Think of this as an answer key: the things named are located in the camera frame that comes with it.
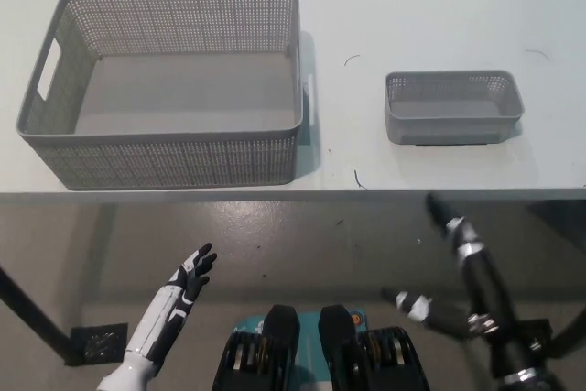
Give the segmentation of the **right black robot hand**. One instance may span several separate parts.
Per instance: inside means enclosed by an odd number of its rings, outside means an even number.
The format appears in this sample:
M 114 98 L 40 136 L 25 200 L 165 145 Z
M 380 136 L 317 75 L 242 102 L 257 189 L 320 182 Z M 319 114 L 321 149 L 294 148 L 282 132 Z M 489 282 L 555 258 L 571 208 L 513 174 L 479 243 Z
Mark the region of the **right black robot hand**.
M 545 363 L 523 334 L 505 283 L 471 221 L 433 193 L 426 196 L 426 209 L 450 243 L 470 310 L 388 287 L 381 289 L 381 297 L 432 331 L 461 341 L 483 338 L 490 349 L 493 375 L 506 385 L 527 383 L 543 375 Z

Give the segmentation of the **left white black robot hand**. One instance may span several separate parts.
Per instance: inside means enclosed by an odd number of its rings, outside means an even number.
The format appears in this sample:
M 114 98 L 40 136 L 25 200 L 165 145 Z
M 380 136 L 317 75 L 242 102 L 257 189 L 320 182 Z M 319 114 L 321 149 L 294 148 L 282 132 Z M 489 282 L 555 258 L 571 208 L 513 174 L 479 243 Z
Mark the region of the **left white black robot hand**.
M 146 358 L 157 369 L 177 340 L 191 309 L 210 281 L 208 273 L 217 258 L 207 243 L 191 254 L 150 302 L 126 350 Z

